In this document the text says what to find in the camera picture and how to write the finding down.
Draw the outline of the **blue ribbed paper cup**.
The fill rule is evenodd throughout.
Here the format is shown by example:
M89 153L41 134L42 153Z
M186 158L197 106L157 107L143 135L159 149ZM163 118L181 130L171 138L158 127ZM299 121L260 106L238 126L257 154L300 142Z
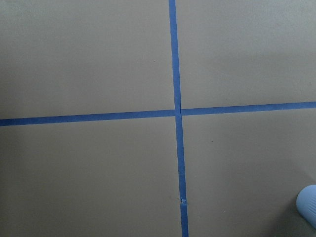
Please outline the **blue ribbed paper cup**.
M296 199L296 207L300 215L316 228L316 186L309 185L303 188Z

